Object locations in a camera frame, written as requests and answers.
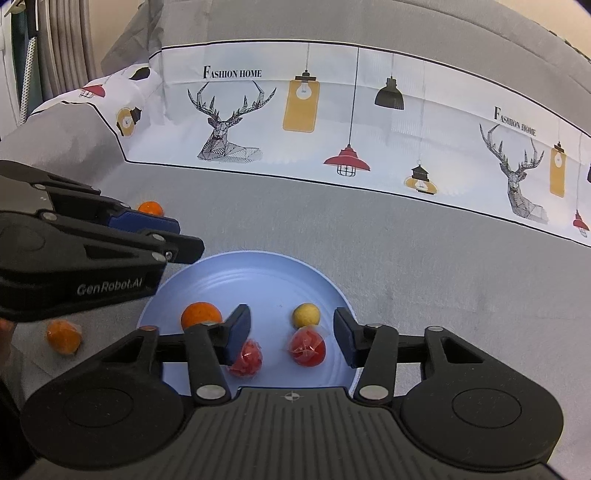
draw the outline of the crosshair marking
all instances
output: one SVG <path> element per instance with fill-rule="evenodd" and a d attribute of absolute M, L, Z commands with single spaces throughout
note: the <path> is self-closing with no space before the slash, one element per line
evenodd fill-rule
<path fill-rule="evenodd" d="M 294 391 L 289 392 L 287 395 L 283 396 L 284 399 L 286 399 L 287 401 L 290 402 L 295 402 L 298 401 L 299 399 L 302 398 L 302 395 L 300 395 L 299 393 L 296 393 Z"/>

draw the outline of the antlers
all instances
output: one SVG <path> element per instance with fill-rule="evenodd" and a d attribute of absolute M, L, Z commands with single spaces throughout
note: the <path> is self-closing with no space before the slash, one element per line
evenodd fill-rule
<path fill-rule="evenodd" d="M 203 92 L 205 90 L 205 87 L 209 84 L 209 82 L 207 82 L 205 85 L 203 85 L 203 87 L 201 88 L 201 90 L 199 90 L 197 92 L 197 101 L 195 101 L 191 95 L 191 92 L 187 89 L 187 93 L 189 94 L 189 98 L 191 99 L 191 101 L 193 102 L 193 105 L 195 106 L 195 108 L 197 110 L 199 110 L 200 112 L 205 113 L 206 115 L 209 115 L 213 118 L 219 118 L 219 111 L 216 110 L 213 107 L 213 104 L 216 101 L 216 97 L 215 95 L 212 97 L 212 102 L 209 104 L 209 108 L 207 108 L 207 104 L 203 101 L 203 99 L 201 98 L 201 92 Z"/>
<path fill-rule="evenodd" d="M 525 161 L 523 161 L 522 163 L 519 164 L 519 168 L 517 168 L 517 170 L 515 171 L 515 173 L 517 173 L 517 175 L 521 175 L 526 170 L 536 168 L 538 165 L 540 165 L 542 158 L 544 158 L 544 152 L 542 152 L 542 154 L 540 155 L 540 158 L 538 159 L 538 151 L 535 149 L 534 141 L 531 138 L 530 138 L 530 140 L 531 140 L 531 146 L 534 148 L 534 158 L 531 159 L 531 163 L 530 163 L 527 159 L 527 152 L 524 150 Z"/>
<path fill-rule="evenodd" d="M 244 96 L 244 105 L 241 108 L 239 108 L 238 110 L 236 110 L 232 114 L 232 116 L 228 120 L 226 120 L 227 122 L 229 122 L 231 120 L 235 120 L 236 118 L 238 118 L 246 113 L 254 112 L 255 110 L 258 110 L 259 108 L 264 107 L 267 104 L 267 102 L 273 98 L 273 95 L 275 95 L 275 92 L 277 91 L 277 89 L 273 90 L 271 92 L 271 94 L 269 95 L 269 98 L 267 100 L 264 100 L 265 92 L 262 91 L 261 87 L 259 87 L 254 80 L 252 81 L 252 83 L 255 84 L 256 88 L 259 91 L 258 99 L 256 99 L 256 101 L 252 103 L 252 106 L 248 106 L 248 100 L 245 95 Z M 216 110 L 213 107 L 213 104 L 216 101 L 215 95 L 214 95 L 214 97 L 212 97 L 212 102 L 209 104 L 209 108 L 207 108 L 207 104 L 201 98 L 201 93 L 205 90 L 205 87 L 208 84 L 209 84 L 209 82 L 207 82 L 205 85 L 203 85 L 201 90 L 199 90 L 197 92 L 197 101 L 195 101 L 193 99 L 191 92 L 189 90 L 187 90 L 187 93 L 189 94 L 189 98 L 191 99 L 191 101 L 193 102 L 193 105 L 195 106 L 195 108 L 197 110 L 205 113 L 206 115 L 209 115 L 209 116 L 217 119 L 217 118 L 219 118 L 219 110 Z"/>
<path fill-rule="evenodd" d="M 254 80 L 252 81 L 252 83 L 255 84 L 256 88 L 259 91 L 258 98 L 256 99 L 255 102 L 252 103 L 252 106 L 248 106 L 248 100 L 247 100 L 246 95 L 245 95 L 244 96 L 244 105 L 242 105 L 241 108 L 239 108 L 238 110 L 236 110 L 232 114 L 232 116 L 228 119 L 228 121 L 234 120 L 234 119 L 238 118 L 239 116 L 242 116 L 242 115 L 244 115 L 246 113 L 254 112 L 255 110 L 258 110 L 259 108 L 264 107 L 267 104 L 267 102 L 273 98 L 273 95 L 275 95 L 275 92 L 277 91 L 277 89 L 273 90 L 271 92 L 271 94 L 269 95 L 269 98 L 267 98 L 267 100 L 263 100 L 264 97 L 265 97 L 265 92 L 262 91 L 262 88 L 259 87 Z"/>
<path fill-rule="evenodd" d="M 509 159 L 503 153 L 503 142 L 501 141 L 501 143 L 499 144 L 499 150 L 497 150 L 496 144 L 493 143 L 493 141 L 492 141 L 492 133 L 495 131 L 496 127 L 498 127 L 498 126 L 499 125 L 497 124 L 494 127 L 492 127 L 488 131 L 487 137 L 485 137 L 484 131 L 482 130 L 482 125 L 481 125 L 480 126 L 480 134 L 482 135 L 482 139 L 484 140 L 484 143 L 486 144 L 486 147 L 488 148 L 488 150 L 490 150 L 493 153 L 493 155 L 496 158 L 498 158 L 499 161 L 501 162 L 501 170 L 503 171 L 503 173 L 505 173 L 505 175 L 507 175 L 508 173 L 513 173 L 513 171 L 511 170 L 511 168 L 509 166 Z M 534 141 L 532 139 L 530 139 L 530 140 L 531 140 L 531 146 L 534 148 L 534 157 L 532 158 L 532 160 L 530 162 L 527 158 L 527 152 L 525 152 L 525 161 L 521 162 L 519 164 L 519 167 L 517 168 L 517 170 L 515 170 L 515 172 L 514 172 L 517 175 L 521 175 L 526 170 L 536 168 L 538 165 L 540 165 L 542 158 L 544 158 L 544 152 L 542 152 L 542 154 L 540 155 L 540 158 L 538 159 L 538 151 L 535 148 Z"/>
<path fill-rule="evenodd" d="M 503 171 L 503 173 L 505 175 L 507 175 L 508 173 L 511 173 L 512 170 L 511 170 L 511 168 L 509 166 L 509 159 L 503 153 L 503 142 L 501 141 L 501 143 L 499 144 L 499 150 L 496 149 L 496 144 L 492 142 L 492 133 L 495 131 L 496 127 L 498 127 L 498 126 L 499 125 L 497 124 L 494 127 L 492 127 L 488 131 L 488 136 L 485 137 L 484 136 L 484 132 L 482 131 L 482 125 L 481 125 L 480 126 L 480 134 L 482 135 L 482 139 L 484 140 L 484 143 L 486 144 L 486 147 L 501 162 L 501 170 Z"/>

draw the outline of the person's hand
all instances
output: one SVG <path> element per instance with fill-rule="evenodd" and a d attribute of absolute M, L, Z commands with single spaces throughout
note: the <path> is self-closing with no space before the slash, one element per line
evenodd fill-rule
<path fill-rule="evenodd" d="M 10 356 L 10 342 L 15 328 L 14 323 L 0 319 L 0 372 Z"/>

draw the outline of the orange ball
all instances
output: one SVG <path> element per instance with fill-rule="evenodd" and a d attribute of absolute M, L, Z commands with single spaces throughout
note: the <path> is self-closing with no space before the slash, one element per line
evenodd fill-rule
<path fill-rule="evenodd" d="M 207 303 L 206 301 L 192 303 L 187 308 L 185 308 L 183 314 L 181 315 L 181 326 L 183 327 L 183 330 L 195 325 L 196 323 L 203 322 L 223 322 L 222 314 L 216 308 L 216 306 L 212 305 L 211 303 Z"/>
<path fill-rule="evenodd" d="M 164 216 L 164 210 L 157 202 L 144 202 L 138 207 L 138 211 L 142 213 L 149 213 L 150 215 Z"/>
<path fill-rule="evenodd" d="M 82 342 L 80 328 L 67 320 L 52 320 L 47 326 L 47 342 L 57 353 L 72 355 Z"/>

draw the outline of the plastic wrap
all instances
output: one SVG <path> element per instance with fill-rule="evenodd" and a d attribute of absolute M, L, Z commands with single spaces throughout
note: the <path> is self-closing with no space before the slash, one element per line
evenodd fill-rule
<path fill-rule="evenodd" d="M 327 333 L 324 329 L 307 326 L 296 331 L 288 344 L 288 351 L 294 362 L 302 367 L 316 367 L 326 357 Z"/>
<path fill-rule="evenodd" d="M 242 346 L 240 355 L 234 364 L 228 368 L 228 371 L 242 378 L 254 377 L 262 367 L 261 346 L 254 340 L 248 339 Z"/>

